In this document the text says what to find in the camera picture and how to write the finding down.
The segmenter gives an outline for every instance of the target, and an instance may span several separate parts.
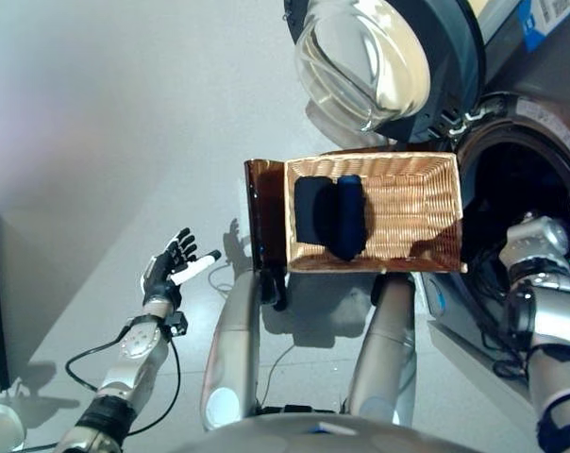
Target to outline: sticker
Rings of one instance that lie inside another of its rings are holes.
[[[526,116],[545,126],[570,150],[570,130],[556,115],[527,99],[518,99],[515,111],[518,115]]]
[[[523,0],[518,7],[527,50],[532,52],[570,15],[570,0]]]

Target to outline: washing machine drum opening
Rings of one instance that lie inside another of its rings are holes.
[[[505,297],[509,281],[498,254],[507,229],[526,212],[560,221],[570,238],[570,175],[563,169],[570,170],[555,162],[562,162],[560,150],[520,135],[478,150],[461,169],[461,255],[469,268],[466,282],[478,297]],[[570,249],[566,257],[570,261]]]

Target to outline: silver metal part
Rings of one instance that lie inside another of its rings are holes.
[[[280,413],[251,417],[174,453],[476,453],[412,429],[351,415]]]
[[[69,448],[78,448],[86,453],[122,453],[120,446],[107,434],[85,427],[71,428],[53,451],[62,453]]]
[[[540,272],[539,274],[524,277],[520,281],[529,281],[530,284],[536,288],[547,288],[548,290],[570,293],[570,277],[563,274]]]
[[[530,400],[539,418],[551,403],[570,394],[570,361],[558,361],[542,350],[536,351],[530,357],[528,376]],[[570,404],[564,403],[561,409],[565,405],[568,405],[567,411],[553,413],[554,421],[560,427],[570,424]]]
[[[144,314],[165,318],[173,311],[170,301],[155,299],[144,306]],[[117,361],[105,376],[97,397],[112,395],[127,401],[138,414],[149,400],[159,368],[168,355],[168,344],[157,321],[133,326],[120,344]]]
[[[237,278],[214,332],[201,395],[201,420],[207,430],[242,420],[257,407],[259,282],[252,271]]]
[[[535,298],[533,345],[570,345],[570,293],[532,288],[532,296]]]
[[[562,226],[549,217],[534,219],[531,215],[508,229],[508,238],[499,258],[509,270],[526,260],[546,259],[570,272],[564,258],[568,252],[568,236]]]
[[[417,367],[413,299],[409,281],[386,283],[362,343],[346,412],[411,426]]]

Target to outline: white fingertip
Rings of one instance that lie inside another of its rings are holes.
[[[144,294],[144,282],[151,276],[151,272],[153,270],[153,266],[155,266],[155,262],[157,261],[157,257],[151,257],[148,264],[146,265],[146,269],[141,275],[141,291]]]
[[[216,262],[216,258],[212,255],[206,255],[201,257],[196,261],[187,262],[187,268],[184,271],[178,272],[176,274],[171,274],[168,278],[171,279],[176,286],[181,285],[187,280],[190,280],[197,274],[203,272],[213,263]]]

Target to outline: blue label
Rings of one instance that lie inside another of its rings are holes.
[[[527,50],[532,52],[570,15],[570,0],[522,0],[518,18]]]

